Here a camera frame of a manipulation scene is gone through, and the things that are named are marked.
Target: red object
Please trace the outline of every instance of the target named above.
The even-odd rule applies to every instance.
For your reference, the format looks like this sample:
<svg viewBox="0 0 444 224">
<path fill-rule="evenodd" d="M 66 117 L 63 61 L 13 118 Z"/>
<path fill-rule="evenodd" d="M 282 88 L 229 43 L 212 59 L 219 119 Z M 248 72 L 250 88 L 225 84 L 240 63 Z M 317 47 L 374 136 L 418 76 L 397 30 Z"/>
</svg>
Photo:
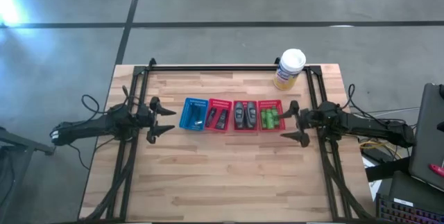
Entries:
<svg viewBox="0 0 444 224">
<path fill-rule="evenodd" d="M 444 168 L 435 164 L 429 164 L 429 169 L 431 169 L 436 174 L 444 177 Z"/>
<path fill-rule="evenodd" d="M 213 117 L 213 120 L 211 121 L 210 126 L 205 126 L 206 130 L 214 130 L 214 131 L 219 131 L 219 132 L 225 132 L 228 130 L 228 125 L 230 122 L 230 113 L 231 113 L 231 109 L 232 109 L 232 101 L 225 101 L 225 100 L 219 100 L 219 99 L 214 99 L 214 98 L 210 98 L 208 101 L 208 112 L 207 112 L 207 119 L 208 116 L 210 115 L 210 111 L 213 107 L 216 108 L 216 114 Z M 222 110 L 227 110 L 227 118 L 225 120 L 225 128 L 223 130 L 219 130 L 216 129 L 216 124 L 217 121 L 219 120 L 219 117 L 221 116 Z"/>
<path fill-rule="evenodd" d="M 235 110 L 237 102 L 241 102 L 242 103 L 242 105 L 244 106 L 244 111 L 247 108 L 247 103 L 248 102 L 253 102 L 255 104 L 255 108 L 256 108 L 256 125 L 255 125 L 255 127 L 253 129 L 238 129 L 237 125 L 236 125 L 236 121 L 234 119 L 236 116 L 235 116 L 235 114 L 233 114 L 232 120 L 233 120 L 234 131 L 236 131 L 236 132 L 256 132 L 257 131 L 257 126 L 260 125 L 259 118 L 257 118 L 257 116 L 260 114 L 260 112 L 257 111 L 257 101 L 235 101 L 233 103 L 233 111 Z"/>
<path fill-rule="evenodd" d="M 272 130 L 269 130 L 267 128 L 262 128 L 262 114 L 261 111 L 262 109 L 271 109 L 273 106 L 276 106 L 277 109 L 277 113 L 278 114 L 282 114 L 282 102 L 280 100 L 265 100 L 265 101 L 258 101 L 258 111 L 257 111 L 257 115 L 259 115 L 258 118 L 258 124 L 261 126 L 260 130 L 262 132 L 275 132 L 275 131 L 281 131 L 281 130 L 285 130 L 285 120 L 284 119 L 280 119 L 279 120 L 279 128 L 274 128 Z"/>
</svg>

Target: black cable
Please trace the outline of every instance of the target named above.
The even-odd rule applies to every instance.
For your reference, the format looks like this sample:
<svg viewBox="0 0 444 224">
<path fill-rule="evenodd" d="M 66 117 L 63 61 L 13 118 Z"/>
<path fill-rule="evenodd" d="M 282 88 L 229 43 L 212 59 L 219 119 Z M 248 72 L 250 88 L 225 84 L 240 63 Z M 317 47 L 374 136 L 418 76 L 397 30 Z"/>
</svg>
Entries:
<svg viewBox="0 0 444 224">
<path fill-rule="evenodd" d="M 5 195 L 5 197 L 3 198 L 3 200 L 1 200 L 1 202 L 0 202 L 0 208 L 3 206 L 3 204 L 5 203 L 5 201 L 6 201 L 6 199 L 8 198 L 8 196 L 9 196 L 9 193 L 11 192 L 11 190 L 12 190 L 12 186 L 14 186 L 14 183 L 15 183 L 15 172 L 14 172 L 14 166 L 12 165 L 12 158 L 11 158 L 11 154 L 9 153 L 9 152 L 6 152 L 7 154 L 8 154 L 8 160 L 9 160 L 9 166 L 10 166 L 10 169 L 11 169 L 11 176 L 12 176 L 12 180 L 11 180 L 11 185 L 9 186 L 9 189 L 8 189 L 8 192 L 6 192 L 6 195 Z"/>
<path fill-rule="evenodd" d="M 366 117 L 366 118 L 368 118 L 368 119 L 373 119 L 373 120 L 375 120 L 376 122 L 378 122 L 379 124 L 381 124 L 382 126 L 384 126 L 384 127 L 386 127 L 386 128 L 389 127 L 390 124 L 383 123 L 381 120 L 386 120 L 386 121 L 400 121 L 400 122 L 401 122 L 401 125 L 406 123 L 406 122 L 405 122 L 404 120 L 402 120 L 402 119 L 377 119 L 376 117 L 374 117 L 374 116 L 370 115 L 369 113 L 363 111 L 360 107 L 358 107 L 358 106 L 355 104 L 355 102 L 353 102 L 352 97 L 353 97 L 353 94 L 355 93 L 355 88 L 356 88 L 355 84 L 351 84 L 351 85 L 348 87 L 348 102 L 347 102 L 346 105 L 344 105 L 341 109 L 343 109 L 343 108 L 344 108 L 345 106 L 347 106 L 349 103 L 352 103 L 352 105 L 353 105 L 357 110 L 359 110 L 359 111 L 362 113 L 362 115 L 363 115 L 364 117 Z"/>
<path fill-rule="evenodd" d="M 82 161 L 82 156 L 80 155 L 80 150 L 79 150 L 77 147 L 72 146 L 71 144 L 68 144 L 68 146 L 71 147 L 71 148 L 73 148 L 73 149 L 75 149 L 75 150 L 77 150 L 77 153 L 78 153 L 78 159 L 80 160 L 80 163 L 82 164 L 82 166 L 83 166 L 85 169 L 89 170 L 89 168 L 88 168 L 87 166 L 85 166 L 85 164 L 84 164 L 83 161 Z"/>
<path fill-rule="evenodd" d="M 97 146 L 97 148 L 95 148 L 94 151 L 97 151 L 100 147 L 102 147 L 103 145 L 109 143 L 110 141 L 112 141 L 114 139 L 116 139 L 116 137 L 113 137 L 113 138 L 107 140 L 106 142 L 102 143 L 101 145 Z"/>
<path fill-rule="evenodd" d="M 416 127 L 418 127 L 418 123 L 412 124 L 412 125 L 410 125 L 410 127 L 411 127 L 412 130 L 415 130 Z"/>
<path fill-rule="evenodd" d="M 85 97 L 91 99 L 91 100 L 94 102 L 94 104 L 96 105 L 96 109 L 92 109 L 92 108 L 90 108 L 90 107 L 85 103 Z M 62 129 L 64 129 L 64 128 L 72 128 L 72 127 L 76 127 L 76 126 L 81 126 L 81 125 L 83 125 L 83 124 L 89 123 L 89 122 L 90 122 L 90 121 L 91 121 L 91 120 L 92 120 L 97 114 L 107 114 L 107 113 L 110 113 L 110 112 L 116 112 L 117 110 L 121 110 L 121 109 L 124 107 L 124 105 L 126 104 L 126 102 L 127 102 L 130 98 L 136 98 L 137 100 L 139 100 L 139 98 L 136 97 L 136 96 L 127 96 L 127 97 L 125 97 L 125 100 L 123 101 L 123 103 L 122 103 L 117 109 L 110 110 L 109 112 L 102 112 L 102 111 L 100 111 L 100 105 L 99 105 L 99 102 L 97 102 L 97 100 L 96 100 L 94 97 L 90 96 L 89 94 L 84 94 L 84 95 L 82 95 L 82 98 L 80 99 L 80 101 L 82 102 L 83 106 L 84 106 L 85 108 L 87 108 L 87 110 L 89 110 L 90 112 L 93 112 L 93 115 L 92 115 L 89 119 L 87 119 L 87 120 L 85 120 L 85 121 L 82 121 L 82 122 L 80 122 L 80 123 L 73 124 L 73 125 L 71 125 L 71 126 L 69 126 L 69 127 L 60 127 L 60 128 L 56 128 L 55 130 L 52 130 L 52 131 L 49 133 L 49 137 L 52 138 L 53 133 L 56 132 L 56 131 L 58 131 L 58 130 L 62 130 Z"/>
<path fill-rule="evenodd" d="M 378 138 L 373 139 L 373 141 L 374 141 L 374 142 L 377 142 L 378 144 L 382 144 L 382 142 L 381 142 Z M 382 147 L 382 148 L 385 148 L 385 149 L 387 150 L 387 152 L 388 152 L 392 157 L 395 155 L 395 154 L 393 153 L 393 151 L 390 150 L 390 148 L 387 148 L 386 145 L 382 145 L 381 147 Z"/>
</svg>

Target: yellow cable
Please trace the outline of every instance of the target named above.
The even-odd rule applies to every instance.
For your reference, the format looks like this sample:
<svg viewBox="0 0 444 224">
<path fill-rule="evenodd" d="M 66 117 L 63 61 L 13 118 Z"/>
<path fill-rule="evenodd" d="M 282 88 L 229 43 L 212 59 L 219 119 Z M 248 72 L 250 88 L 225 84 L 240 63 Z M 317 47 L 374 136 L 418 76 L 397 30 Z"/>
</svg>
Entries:
<svg viewBox="0 0 444 224">
<path fill-rule="evenodd" d="M 376 144 L 376 145 L 373 145 L 371 147 L 364 147 L 363 145 L 365 145 L 365 144 Z M 360 148 L 362 148 L 362 149 L 373 149 L 373 148 L 378 148 L 378 147 L 381 147 L 381 146 L 385 146 L 389 150 L 393 151 L 395 156 L 397 155 L 400 159 L 402 159 L 402 156 L 400 154 L 398 154 L 398 152 L 396 152 L 396 150 L 392 149 L 390 146 L 387 146 L 387 143 L 377 143 L 375 141 L 365 141 L 364 143 L 361 144 Z"/>
</svg>

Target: blue basket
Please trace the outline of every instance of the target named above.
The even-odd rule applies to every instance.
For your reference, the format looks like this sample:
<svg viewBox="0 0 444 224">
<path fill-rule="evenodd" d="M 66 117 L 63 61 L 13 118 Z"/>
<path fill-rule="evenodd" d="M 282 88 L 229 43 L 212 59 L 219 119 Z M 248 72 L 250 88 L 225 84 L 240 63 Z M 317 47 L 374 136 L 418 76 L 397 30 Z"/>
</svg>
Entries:
<svg viewBox="0 0 444 224">
<path fill-rule="evenodd" d="M 186 130 L 202 131 L 205 126 L 207 110 L 208 100 L 199 98 L 186 98 L 182 110 L 182 116 L 180 117 L 179 126 Z"/>
</svg>

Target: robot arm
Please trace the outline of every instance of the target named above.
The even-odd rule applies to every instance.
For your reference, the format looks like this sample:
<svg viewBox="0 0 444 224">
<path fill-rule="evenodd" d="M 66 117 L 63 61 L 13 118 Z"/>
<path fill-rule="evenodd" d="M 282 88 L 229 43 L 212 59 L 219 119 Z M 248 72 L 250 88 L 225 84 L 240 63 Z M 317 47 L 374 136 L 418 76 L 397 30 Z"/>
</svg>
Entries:
<svg viewBox="0 0 444 224">
<path fill-rule="evenodd" d="M 67 145 L 81 138 L 102 135 L 114 135 L 116 139 L 124 141 L 135 137 L 137 129 L 148 127 L 150 130 L 146 139 L 154 144 L 156 137 L 174 128 L 174 126 L 159 126 L 157 124 L 157 114 L 167 116 L 175 114 L 175 112 L 164 109 L 160 105 L 159 98 L 154 96 L 149 108 L 143 103 L 136 114 L 131 114 L 128 106 L 121 103 L 111 107 L 98 119 L 62 122 L 53 129 L 50 136 L 56 146 Z"/>
<path fill-rule="evenodd" d="M 413 146 L 413 130 L 407 124 L 392 120 L 357 117 L 344 112 L 339 105 L 329 101 L 321 103 L 316 110 L 303 109 L 301 111 L 299 111 L 298 102 L 292 101 L 290 109 L 278 117 L 289 118 L 293 115 L 299 131 L 285 133 L 282 136 L 300 141 L 302 147 L 309 144 L 309 137 L 304 132 L 308 128 L 322 128 L 327 139 L 340 140 L 342 135 L 359 135 L 385 139 L 403 148 Z"/>
</svg>

